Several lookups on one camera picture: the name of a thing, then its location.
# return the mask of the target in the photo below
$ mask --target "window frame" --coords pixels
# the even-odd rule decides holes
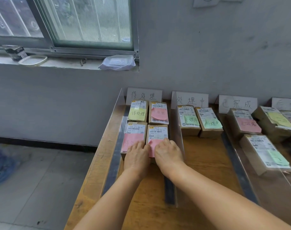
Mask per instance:
[[[77,47],[55,47],[52,36],[49,34],[47,25],[44,23],[43,16],[35,0],[26,0],[28,6],[43,34],[43,38],[1,36],[0,49],[2,45],[18,45],[25,48],[29,53],[41,53],[51,57],[70,57],[70,58],[97,58],[103,59],[113,55],[133,55],[139,60],[139,39],[138,39],[138,20],[137,20],[137,0],[130,0],[129,10],[131,12],[131,30],[133,35],[134,50],[113,50],[113,49],[94,49]]]

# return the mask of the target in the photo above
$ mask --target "yellow sticky note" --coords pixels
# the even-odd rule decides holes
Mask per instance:
[[[222,125],[221,125],[221,123],[220,123],[220,121],[218,119],[207,118],[205,120],[204,127],[205,128],[217,128],[217,129],[221,129],[222,128]]]
[[[269,112],[268,115],[269,115],[269,118],[273,120],[276,124],[285,126],[285,127],[291,127],[291,123],[281,113]]]
[[[283,166],[289,166],[289,162],[285,159],[284,156],[279,151],[276,150],[267,150],[270,154],[270,156],[274,159],[274,162],[277,163],[278,165],[283,165]]]
[[[199,125],[199,121],[197,119],[197,116],[194,115],[185,115],[185,123],[186,124],[195,124],[195,125]]]
[[[145,120],[146,109],[144,108],[131,108],[130,113],[128,114],[129,120]]]

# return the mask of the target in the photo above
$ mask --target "forearm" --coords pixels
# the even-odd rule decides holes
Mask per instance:
[[[170,176],[219,230],[291,229],[263,208],[184,163]]]
[[[125,170],[74,230],[121,229],[140,181],[134,171]]]

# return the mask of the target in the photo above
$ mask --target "wall baseboard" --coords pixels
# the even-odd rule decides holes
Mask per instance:
[[[0,137],[0,143],[21,145],[21,146],[27,146],[27,147],[51,148],[51,149],[59,149],[59,150],[94,152],[94,153],[96,152],[98,148],[96,146],[90,146],[90,145],[55,143],[55,142],[47,142],[47,141],[15,139],[15,138],[6,138],[6,137]]]

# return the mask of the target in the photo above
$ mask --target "hand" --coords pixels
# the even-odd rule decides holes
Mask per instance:
[[[143,179],[150,165],[150,151],[151,146],[145,145],[143,141],[138,141],[130,146],[124,160],[124,171],[132,170],[140,179]]]
[[[173,140],[165,138],[156,145],[154,153],[156,164],[169,179],[178,166],[184,163],[182,152]]]

